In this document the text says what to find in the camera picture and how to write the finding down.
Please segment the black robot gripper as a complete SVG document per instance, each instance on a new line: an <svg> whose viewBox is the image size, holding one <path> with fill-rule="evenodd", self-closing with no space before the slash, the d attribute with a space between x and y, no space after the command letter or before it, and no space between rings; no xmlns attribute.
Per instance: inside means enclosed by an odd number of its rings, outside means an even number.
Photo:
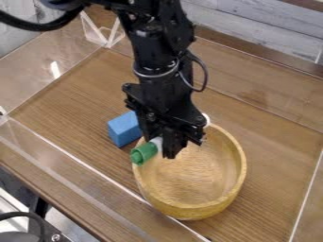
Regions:
<svg viewBox="0 0 323 242"><path fill-rule="evenodd" d="M191 122L202 113L194 104L194 68L168 70L134 68L138 83L126 83L126 105L135 111L140 131L150 141L163 130L163 157L174 159L187 146L184 134L166 127Z"/></svg>

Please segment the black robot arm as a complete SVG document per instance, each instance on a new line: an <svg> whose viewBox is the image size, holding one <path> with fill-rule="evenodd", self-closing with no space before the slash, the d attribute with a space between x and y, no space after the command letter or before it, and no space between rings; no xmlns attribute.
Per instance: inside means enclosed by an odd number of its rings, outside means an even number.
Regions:
<svg viewBox="0 0 323 242"><path fill-rule="evenodd" d="M192 101L198 91L194 65L203 64L191 52L195 25L180 0L40 0L60 10L56 20L39 24L0 9L0 23L23 30L45 32L67 26L93 5L112 11L127 34L136 83L123 85L127 107L135 111L146 140L162 139L162 154L172 159L191 143L200 145L206 117Z"/></svg>

